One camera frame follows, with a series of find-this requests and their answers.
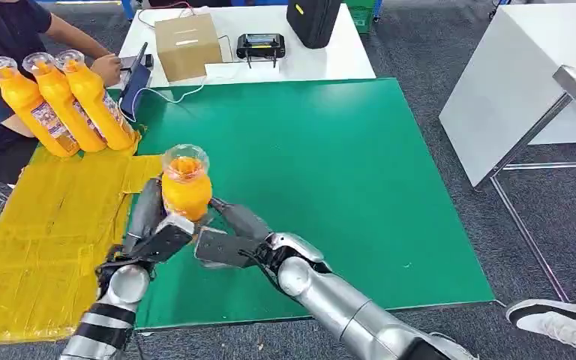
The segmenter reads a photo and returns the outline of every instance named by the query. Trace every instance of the green table surface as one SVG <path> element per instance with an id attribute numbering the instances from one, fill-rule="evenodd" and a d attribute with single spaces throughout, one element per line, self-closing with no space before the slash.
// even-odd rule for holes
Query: green table surface
<path id="1" fill-rule="evenodd" d="M 494 299 L 396 79 L 207 85 L 179 105 L 147 92 L 137 118 L 138 155 L 202 147 L 215 196 L 299 234 L 382 307 Z M 156 275 L 138 329 L 308 315 L 257 268 L 207 269 L 191 246 Z"/>

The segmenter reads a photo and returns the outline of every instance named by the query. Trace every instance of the bottle cap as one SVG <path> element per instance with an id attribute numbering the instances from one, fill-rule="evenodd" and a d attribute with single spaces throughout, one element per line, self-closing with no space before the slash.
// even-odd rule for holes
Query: bottle cap
<path id="1" fill-rule="evenodd" d="M 189 182 L 209 173 L 209 156 L 199 146 L 176 145 L 162 156 L 165 176 L 177 182 Z"/>
<path id="2" fill-rule="evenodd" d="M 54 58 L 47 52 L 33 52 L 23 59 L 22 66 L 38 77 L 48 74 L 54 68 Z"/>
<path id="3" fill-rule="evenodd" d="M 65 50 L 56 56 L 56 65 L 64 73 L 78 71 L 81 65 L 85 64 L 85 56 L 82 52 L 74 49 Z"/>
<path id="4" fill-rule="evenodd" d="M 0 56 L 0 80 L 9 79 L 17 73 L 19 69 L 17 68 L 17 62 L 13 58 L 8 58 L 7 56 Z"/>

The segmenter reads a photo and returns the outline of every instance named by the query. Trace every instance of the orange juice bottle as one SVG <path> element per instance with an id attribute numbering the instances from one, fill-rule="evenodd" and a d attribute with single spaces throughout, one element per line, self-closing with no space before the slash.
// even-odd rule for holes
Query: orange juice bottle
<path id="1" fill-rule="evenodd" d="M 56 64 L 65 73 L 71 92 L 103 134 L 107 145 L 114 150 L 132 146 L 136 137 L 134 129 L 105 91 L 101 77 L 85 65 L 85 56 L 76 50 L 65 50 L 56 56 Z"/>
<path id="2" fill-rule="evenodd" d="M 43 99 L 36 83 L 19 72 L 13 58 L 0 56 L 0 88 L 3 100 L 49 152 L 61 158 L 78 152 L 72 134 Z"/>
<path id="3" fill-rule="evenodd" d="M 194 145 L 176 145 L 162 157 L 162 199 L 168 212 L 198 221 L 211 201 L 209 157 Z"/>
<path id="4" fill-rule="evenodd" d="M 38 90 L 69 129 L 80 148 L 99 152 L 107 147 L 96 125 L 71 93 L 65 75 L 54 66 L 54 58 L 46 52 L 34 52 L 23 59 L 23 68 L 33 74 Z"/>

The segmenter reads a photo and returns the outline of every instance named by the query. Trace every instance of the robotic hand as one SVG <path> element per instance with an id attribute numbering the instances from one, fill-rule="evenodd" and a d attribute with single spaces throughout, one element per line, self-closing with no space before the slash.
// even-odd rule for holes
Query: robotic hand
<path id="1" fill-rule="evenodd" d="M 360 359 L 473 360 L 440 334 L 425 334 L 392 316 L 334 274 L 323 254 L 297 235 L 272 232 L 251 210 L 220 199 L 211 206 L 232 227 L 228 235 L 186 218 L 164 217 L 161 184 L 152 179 L 134 207 L 124 247 L 97 268 L 99 299 L 85 312 L 61 360 L 120 359 L 155 263 L 188 244 L 199 227 L 195 257 L 258 266 L 280 292 L 301 304 Z"/>
<path id="2" fill-rule="evenodd" d="M 167 261 L 191 242 L 195 224 L 166 216 L 159 178 L 150 179 L 133 207 L 124 246 L 115 245 L 95 272 L 98 299 L 87 310 L 61 360 L 120 359 L 136 320 L 136 310 L 156 263 Z"/>

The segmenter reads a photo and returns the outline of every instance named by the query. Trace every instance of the bottle label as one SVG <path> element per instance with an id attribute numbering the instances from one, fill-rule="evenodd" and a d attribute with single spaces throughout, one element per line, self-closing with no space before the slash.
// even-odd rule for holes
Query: bottle label
<path id="1" fill-rule="evenodd" d="M 134 129 L 131 127 L 131 125 L 129 125 L 127 119 L 122 115 L 122 110 L 120 110 L 120 106 L 118 106 L 118 103 L 116 103 L 111 98 L 109 93 L 106 91 L 103 97 L 103 104 L 105 104 L 105 107 L 109 110 L 109 113 L 111 113 L 111 115 L 115 119 L 115 122 L 117 122 L 118 125 L 120 125 L 122 130 L 127 135 L 131 135 L 134 132 Z"/>
<path id="2" fill-rule="evenodd" d="M 83 106 L 80 105 L 80 103 L 78 102 L 78 100 L 74 100 L 73 101 L 73 108 L 76 110 L 77 113 L 80 114 L 80 116 L 87 122 L 87 126 L 89 126 L 90 129 L 92 129 L 96 135 L 98 135 L 98 137 L 100 137 L 101 140 L 103 140 L 104 143 L 107 143 L 107 139 L 105 139 L 105 136 L 103 136 L 103 133 L 101 132 L 101 129 L 98 127 L 98 125 L 96 125 L 94 123 L 93 120 L 91 120 L 89 118 L 89 116 L 87 116 L 87 113 L 85 112 L 85 109 L 83 109 Z"/>
<path id="3" fill-rule="evenodd" d="M 59 116 L 56 115 L 54 109 L 52 109 L 46 101 L 33 109 L 31 115 L 47 129 L 49 135 L 56 139 L 56 142 L 65 149 L 66 152 L 70 152 L 76 148 L 76 139 L 74 139 L 67 127 L 65 127 L 59 119 Z"/>

